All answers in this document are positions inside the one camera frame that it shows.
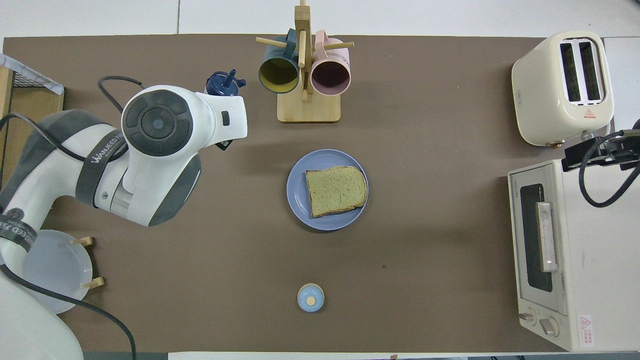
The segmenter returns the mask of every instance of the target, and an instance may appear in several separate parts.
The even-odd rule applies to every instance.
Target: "wooden base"
[[[80,285],[80,287],[81,288],[93,289],[93,288],[97,288],[98,286],[102,286],[102,285],[104,285],[104,278],[102,276],[100,276],[100,277],[96,277],[95,279],[91,280],[91,282],[88,282],[86,284]]]
[[[303,82],[286,94],[278,94],[280,122],[336,122],[340,120],[340,95],[326,96],[317,91],[302,99]]]
[[[80,244],[84,247],[87,247],[89,245],[93,245],[93,237],[92,236],[87,236],[85,238],[81,238],[81,239],[75,239],[75,240],[70,240],[69,241],[70,244]]]

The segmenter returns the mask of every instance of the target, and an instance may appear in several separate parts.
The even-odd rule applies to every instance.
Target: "cream toaster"
[[[604,45],[589,31],[542,41],[513,65],[511,84],[520,135],[533,145],[560,145],[613,116]]]

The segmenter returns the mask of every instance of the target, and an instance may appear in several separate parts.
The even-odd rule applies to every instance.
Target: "toast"
[[[314,218],[359,208],[367,200],[367,182],[356,167],[307,170],[306,175]]]

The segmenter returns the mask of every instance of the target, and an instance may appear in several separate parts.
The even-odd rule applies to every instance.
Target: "cable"
[[[22,119],[27,124],[33,126],[35,131],[37,131],[38,134],[40,134],[40,136],[42,136],[45,140],[47,140],[51,145],[55,146],[58,150],[64,152],[66,155],[69,155],[70,157],[72,157],[72,158],[74,158],[76,160],[82,161],[82,162],[84,162],[86,160],[86,158],[84,156],[80,156],[80,155],[74,153],[73,151],[69,150],[68,148],[66,148],[64,145],[62,145],[61,142],[59,142],[51,134],[49,134],[49,132],[47,130],[43,129],[37,122],[29,119],[27,116],[25,116],[23,114],[20,114],[20,113],[9,113],[9,114],[5,115],[2,119],[0,119],[0,131],[3,129],[4,125],[9,120],[11,120],[13,118]],[[112,157],[110,157],[107,160],[107,162],[110,163],[110,162],[112,162],[114,160],[117,160],[118,158],[123,156],[128,150],[129,150],[129,146],[126,143],[124,143],[123,146],[121,146],[118,150],[116,150],[113,153]]]
[[[4,133],[4,143],[2,146],[2,160],[0,161],[0,180],[4,177],[4,160],[6,158],[6,143],[9,138],[9,130]]]
[[[109,314],[108,312],[106,312],[105,310],[102,310],[101,308],[91,305],[88,302],[84,302],[82,300],[77,300],[74,299],[72,297],[68,297],[59,293],[55,293],[51,290],[47,290],[45,288],[41,288],[35,284],[31,284],[30,282],[28,282],[27,280],[19,277],[18,275],[15,275],[7,266],[6,264],[2,264],[0,265],[0,271],[2,271],[3,274],[5,274],[9,279],[11,279],[13,282],[16,282],[19,285],[22,285],[23,287],[29,289],[29,290],[33,290],[35,292],[39,292],[43,295],[47,295],[48,297],[52,297],[54,299],[58,299],[58,300],[62,300],[62,301],[66,301],[66,302],[70,302],[71,304],[75,304],[78,306],[82,306],[86,309],[89,309],[91,311],[95,311],[96,313],[106,317],[107,319],[111,320],[112,322],[115,322],[117,326],[119,326],[119,328],[122,329],[122,331],[125,332],[125,334],[127,335],[127,337],[129,338],[129,343],[131,344],[131,358],[133,360],[136,360],[136,342],[135,340],[133,340],[133,335],[131,334],[131,331],[129,331],[129,329],[124,325],[124,323],[122,323],[120,320],[118,320],[118,318],[116,318],[115,316]]]
[[[102,83],[107,81],[107,80],[128,81],[130,83],[134,83],[134,84],[140,86],[143,89],[146,88],[144,85],[142,85],[142,82],[140,82],[140,81],[138,81],[136,79],[128,78],[127,76],[110,75],[110,76],[105,76],[104,78],[98,80],[98,87],[100,88],[100,91],[102,92],[102,94],[104,94],[104,96],[107,97],[107,99],[109,99],[109,101],[111,101],[113,106],[115,106],[116,109],[118,109],[118,111],[120,113],[122,113],[124,111],[124,109],[122,108],[122,105],[120,105],[120,103],[113,96],[111,96],[111,94],[109,94],[107,89],[105,89],[104,86],[102,85]]]
[[[611,138],[614,138],[616,136],[622,136],[622,135],[624,135],[624,131],[621,130],[621,131],[616,131],[615,133],[611,133],[611,134],[599,139],[597,142],[595,142],[589,148],[587,153],[585,153],[584,157],[582,158],[582,163],[580,164],[580,172],[578,173],[578,185],[580,186],[580,192],[582,193],[582,196],[584,197],[584,199],[587,200],[587,202],[589,204],[591,204],[592,206],[595,206],[596,208],[604,208],[604,207],[607,207],[607,206],[613,204],[614,202],[616,202],[616,200],[618,200],[622,196],[622,194],[624,194],[625,191],[627,189],[629,189],[629,186],[631,186],[631,184],[634,182],[634,180],[636,180],[638,175],[640,175],[640,162],[639,162],[638,165],[636,165],[636,167],[633,170],[633,172],[631,172],[631,174],[629,174],[629,176],[624,181],[624,183],[622,183],[622,185],[620,185],[618,190],[610,198],[608,198],[607,200],[605,200],[603,202],[597,202],[597,201],[593,200],[589,196],[589,194],[587,193],[587,189],[584,186],[584,170],[586,169],[587,164],[589,163],[589,159],[590,159],[591,155],[605,141],[610,140]]]
[[[0,130],[2,130],[2,128],[4,127],[4,125],[12,118],[17,117],[19,119],[24,120],[25,122],[27,122],[29,125],[33,126],[33,128],[35,129],[35,131],[38,132],[38,134],[40,134],[40,136],[42,136],[45,140],[47,140],[51,145],[55,146],[58,150],[64,152],[65,154],[69,155],[70,157],[79,160],[79,161],[84,161],[86,158],[74,153],[73,151],[69,150],[68,148],[64,147],[64,145],[62,145],[62,143],[60,143],[59,141],[57,141],[57,139],[53,138],[45,129],[43,129],[42,127],[40,127],[40,125],[38,125],[37,122],[29,119],[28,117],[22,115],[22,114],[18,114],[18,113],[9,113],[7,115],[5,115],[1,120],[0,120]]]

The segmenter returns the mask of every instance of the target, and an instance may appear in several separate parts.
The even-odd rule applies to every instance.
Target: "oven window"
[[[553,284],[551,273],[542,272],[542,255],[538,238],[538,215],[536,203],[545,200],[542,184],[527,185],[520,188],[522,205],[522,226],[524,228],[524,250],[527,259],[527,278],[529,285],[543,291],[551,292]]]

